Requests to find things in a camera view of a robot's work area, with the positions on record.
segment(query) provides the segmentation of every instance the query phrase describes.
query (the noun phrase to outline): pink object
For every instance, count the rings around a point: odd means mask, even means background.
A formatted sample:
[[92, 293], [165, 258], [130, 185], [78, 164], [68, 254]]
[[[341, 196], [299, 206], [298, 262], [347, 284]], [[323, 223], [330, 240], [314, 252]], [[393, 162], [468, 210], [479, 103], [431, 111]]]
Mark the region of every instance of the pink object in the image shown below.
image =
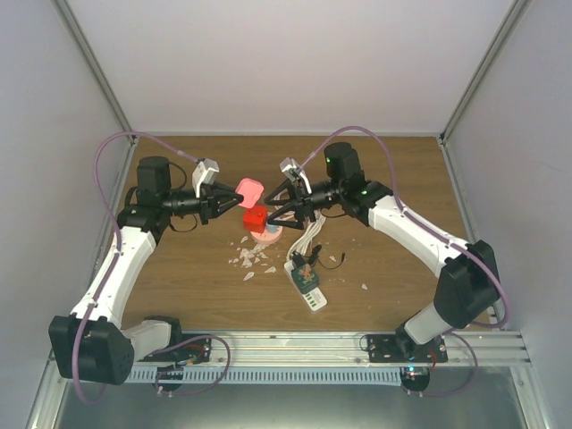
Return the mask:
[[245, 208], [252, 208], [262, 196], [265, 187], [259, 181], [245, 177], [236, 187], [236, 193], [244, 197], [239, 206]]
[[264, 244], [265, 246], [270, 246], [280, 239], [282, 236], [282, 227], [275, 226], [270, 231], [268, 231], [268, 225], [263, 233], [250, 232], [252, 238], [256, 243]]

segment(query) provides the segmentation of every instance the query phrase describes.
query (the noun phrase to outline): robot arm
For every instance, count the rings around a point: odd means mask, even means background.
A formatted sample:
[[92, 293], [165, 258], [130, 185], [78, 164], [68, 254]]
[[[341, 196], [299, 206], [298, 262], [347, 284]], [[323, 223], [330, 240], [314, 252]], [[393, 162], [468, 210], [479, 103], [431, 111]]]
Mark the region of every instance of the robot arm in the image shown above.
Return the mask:
[[[121, 252], [114, 237], [84, 297], [69, 316], [56, 316], [49, 326], [55, 360], [63, 377], [72, 378], [73, 342], [90, 305], [95, 306], [86, 322], [78, 356], [81, 380], [122, 384], [133, 362], [179, 342], [181, 327], [176, 319], [168, 317], [152, 316], [129, 330], [121, 330], [123, 310], [133, 285], [173, 215], [196, 214], [206, 224], [239, 204], [242, 196], [215, 181], [218, 165], [212, 160], [198, 163], [192, 176], [193, 188], [172, 189], [169, 164], [161, 156], [139, 162], [137, 203], [128, 204], [117, 216]], [[96, 290], [117, 253], [117, 262], [96, 302]]]
[[[453, 237], [415, 214], [398, 202], [391, 189], [376, 181], [367, 181], [358, 154], [349, 143], [333, 143], [324, 150], [329, 181], [310, 184], [304, 171], [292, 159], [281, 164], [287, 176], [265, 200], [281, 208], [268, 217], [270, 224], [304, 228], [304, 221], [315, 220], [314, 211], [339, 204], [344, 213], [365, 226], [389, 235], [418, 257], [439, 279], [435, 298], [396, 329], [396, 343], [404, 359], [423, 353], [424, 345], [433, 338], [472, 322], [499, 294], [492, 282], [453, 243], [484, 262], [498, 276], [491, 247], [483, 241], [471, 245]], [[283, 190], [288, 199], [275, 199]], [[286, 212], [293, 212], [295, 221], [281, 221]], [[437, 232], [446, 241], [438, 240], [426, 229]]]

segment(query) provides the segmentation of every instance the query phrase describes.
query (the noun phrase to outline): white cable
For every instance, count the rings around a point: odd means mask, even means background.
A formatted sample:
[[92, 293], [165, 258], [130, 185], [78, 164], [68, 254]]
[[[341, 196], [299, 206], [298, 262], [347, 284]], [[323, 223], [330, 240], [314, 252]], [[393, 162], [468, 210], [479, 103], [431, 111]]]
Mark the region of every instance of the white cable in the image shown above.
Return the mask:
[[292, 253], [298, 252], [300, 255], [305, 255], [307, 248], [312, 245], [312, 240], [322, 230], [325, 223], [325, 216], [319, 210], [315, 210], [315, 222], [309, 223], [302, 236], [294, 241], [294, 244], [288, 249], [286, 254], [286, 262], [292, 259]]

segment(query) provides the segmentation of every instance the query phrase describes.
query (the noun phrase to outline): wooden tabletop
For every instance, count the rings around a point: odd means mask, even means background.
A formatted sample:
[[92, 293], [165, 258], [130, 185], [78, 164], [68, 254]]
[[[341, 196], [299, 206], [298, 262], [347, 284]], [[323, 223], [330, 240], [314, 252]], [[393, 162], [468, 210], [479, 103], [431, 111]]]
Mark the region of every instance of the wooden tabletop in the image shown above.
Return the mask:
[[[302, 162], [323, 140], [320, 137], [170, 137], [177, 148], [216, 160], [218, 181], [236, 186], [244, 177], [264, 184], [267, 191], [284, 179], [278, 167], [286, 156]], [[366, 177], [391, 186], [383, 151], [367, 138], [346, 137], [358, 151]], [[464, 237], [450, 179], [437, 142], [432, 138], [386, 139], [397, 173], [401, 198], [419, 214], [450, 233]], [[194, 165], [155, 143], [142, 140], [136, 149], [126, 189], [135, 185], [135, 167], [142, 156], [168, 156], [189, 174]], [[311, 181], [326, 179], [319, 154], [306, 169]], [[172, 171], [173, 186], [181, 174]], [[239, 248], [255, 242], [242, 226], [244, 209], [235, 207], [190, 233], [167, 230], [149, 258], [130, 295], [123, 328], [148, 315], [181, 319], [185, 329], [199, 330], [393, 330], [433, 299], [436, 278], [414, 256], [392, 239], [366, 228], [355, 219], [328, 219], [316, 237], [325, 264], [316, 266], [328, 305], [312, 313], [282, 270], [286, 252], [301, 232], [287, 230], [265, 250], [268, 259], [242, 268], [230, 263]], [[333, 208], [331, 215], [339, 213]], [[174, 219], [180, 229], [192, 218]], [[264, 273], [274, 266], [276, 273]], [[255, 275], [243, 281], [248, 272]]]

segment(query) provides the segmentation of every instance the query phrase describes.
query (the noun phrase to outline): power strip outlet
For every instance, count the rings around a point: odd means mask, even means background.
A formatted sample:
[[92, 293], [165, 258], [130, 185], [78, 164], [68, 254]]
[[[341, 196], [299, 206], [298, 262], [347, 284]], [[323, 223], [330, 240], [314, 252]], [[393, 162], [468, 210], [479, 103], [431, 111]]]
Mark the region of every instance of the power strip outlet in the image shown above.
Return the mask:
[[311, 311], [317, 311], [320, 308], [323, 308], [328, 303], [327, 299], [325, 298], [324, 294], [320, 290], [320, 288], [313, 288], [310, 292], [302, 295], [300, 290], [296, 286], [296, 283], [292, 280], [292, 271], [294, 270], [294, 262], [288, 261], [284, 264], [284, 272], [290, 279], [290, 283], [296, 289], [296, 291], [300, 294], [300, 296], [306, 301], [307, 306], [310, 308]]

